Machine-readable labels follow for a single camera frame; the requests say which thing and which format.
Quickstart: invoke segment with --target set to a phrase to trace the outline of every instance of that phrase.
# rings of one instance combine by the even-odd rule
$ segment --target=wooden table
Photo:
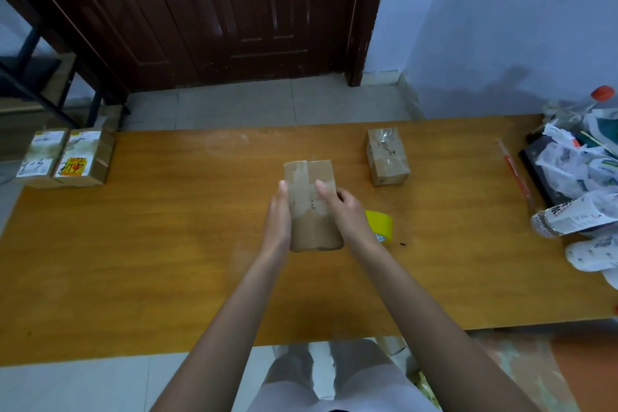
[[[251,263],[283,163],[301,159],[330,158],[337,184],[393,216],[391,253],[463,328],[610,317],[618,291],[530,230],[495,143],[515,153],[537,122],[119,133],[104,186],[20,196],[0,241],[0,364],[189,350]],[[387,125],[412,176],[374,188],[363,138]],[[257,344],[396,332],[346,249],[304,252]]]

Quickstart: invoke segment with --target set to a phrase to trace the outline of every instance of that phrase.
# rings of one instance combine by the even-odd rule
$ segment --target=small brown box
[[[53,174],[68,135],[63,127],[35,132],[15,179],[36,189],[62,187]]]
[[[289,162],[283,165],[289,188],[292,214],[293,252],[341,249],[344,240],[326,202],[318,195],[315,181],[321,180],[335,190],[330,160]]]
[[[65,186],[100,186],[105,182],[114,136],[104,129],[71,131],[54,178]]]
[[[406,181],[410,167],[396,127],[367,131],[365,148],[374,186]]]

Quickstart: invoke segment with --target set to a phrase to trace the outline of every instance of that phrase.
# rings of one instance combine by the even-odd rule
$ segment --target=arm
[[[360,202],[322,182],[352,255],[367,271],[445,411],[536,411],[537,406],[406,272],[373,234]]]
[[[154,403],[151,412],[228,412],[274,282],[290,248],[287,184],[271,198],[259,255]]]

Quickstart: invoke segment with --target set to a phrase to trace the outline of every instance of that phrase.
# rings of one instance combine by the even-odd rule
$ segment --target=wall
[[[406,77],[428,118],[538,112],[615,85],[617,18],[618,0],[433,0]]]
[[[365,72],[404,69],[432,0],[380,0]]]
[[[28,22],[8,2],[0,0],[0,56],[16,56],[30,33],[30,29]],[[51,57],[55,53],[54,49],[44,39],[41,39],[34,55]],[[69,100],[92,98],[94,95],[95,91],[76,74],[67,95],[67,106],[83,104],[83,102]]]

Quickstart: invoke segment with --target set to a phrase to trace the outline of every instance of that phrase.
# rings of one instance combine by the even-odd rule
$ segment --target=forearm
[[[532,401],[381,246],[357,249],[445,411],[537,411]]]
[[[260,254],[193,347],[152,412],[228,412],[281,263]]]

